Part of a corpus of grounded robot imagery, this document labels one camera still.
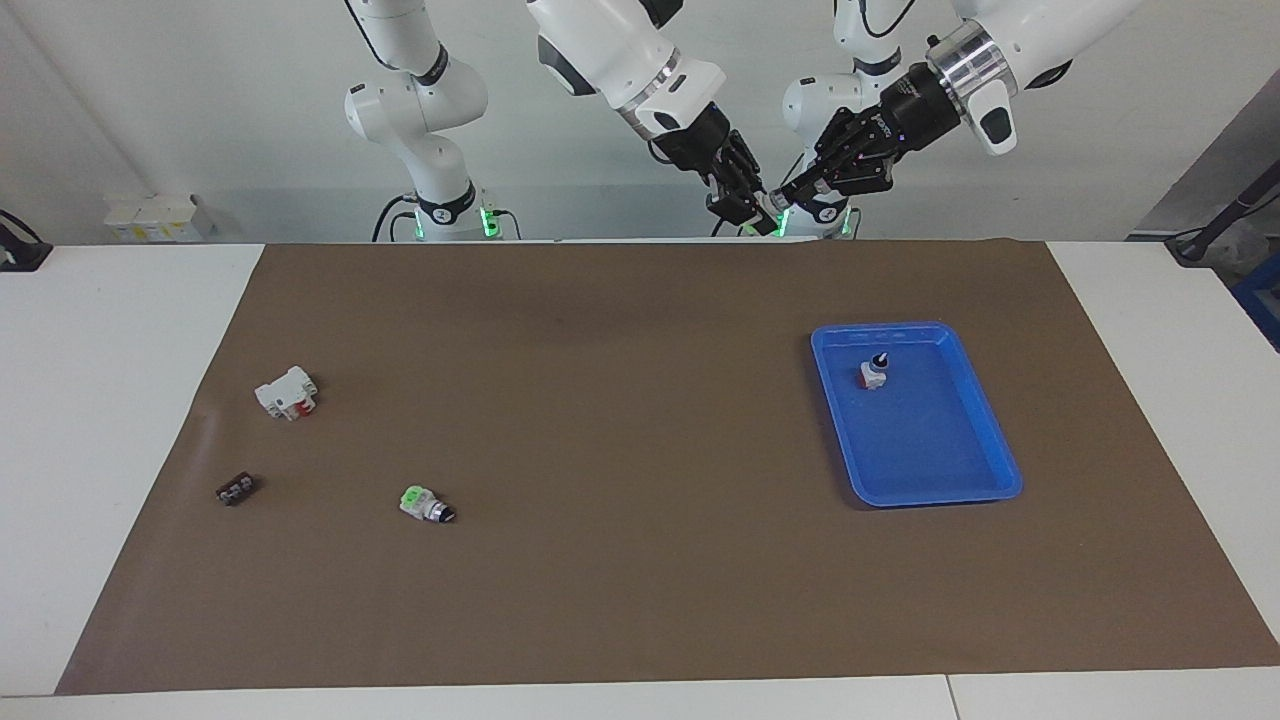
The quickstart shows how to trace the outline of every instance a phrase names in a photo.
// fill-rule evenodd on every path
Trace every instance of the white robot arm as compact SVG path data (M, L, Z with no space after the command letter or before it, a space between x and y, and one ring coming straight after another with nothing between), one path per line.
M716 105L724 73L658 29L682 0L527 0L539 59L573 95L599 92L650 147L710 187L709 210L760 234L777 229L760 167Z
M960 27L929 38L925 61L900 69L896 41L877 37L886 0L841 0L837 40L855 47L855 73L832 92L788 94L788 122L812 136L814 114L837 105L815 142L812 167L771 193L778 208L800 205L818 215L835 196L882 192L893 186L893 164L965 120L983 149L1002 155L1018 143L1010 100L1021 90L1061 79L1073 59L1119 26L1142 0L952 0ZM896 27L897 20L892 20ZM884 83L877 105L868 83Z
M484 240L500 234L493 201L467 173L462 150L440 131L484 115L489 94L480 74L435 36L425 0L346 0L369 49L398 73L388 85L361 83L347 94L347 122L408 168L425 240Z

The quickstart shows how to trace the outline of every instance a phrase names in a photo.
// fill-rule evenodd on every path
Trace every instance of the blue container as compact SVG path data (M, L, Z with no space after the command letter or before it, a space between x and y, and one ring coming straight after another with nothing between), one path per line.
M888 352L888 382L859 384ZM956 332L942 323L831 325L813 354L858 497L876 507L1009 500L1021 473Z

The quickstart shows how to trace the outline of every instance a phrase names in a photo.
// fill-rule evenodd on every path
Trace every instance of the table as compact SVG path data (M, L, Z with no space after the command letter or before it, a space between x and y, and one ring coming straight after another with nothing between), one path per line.
M1274 634L1280 357L1207 270L1158 245L1053 243ZM0 283L0 694L52 692L261 246L60 249ZM1272 401L1260 393L1274 393ZM6 717L1271 717L1280 669L0 700Z

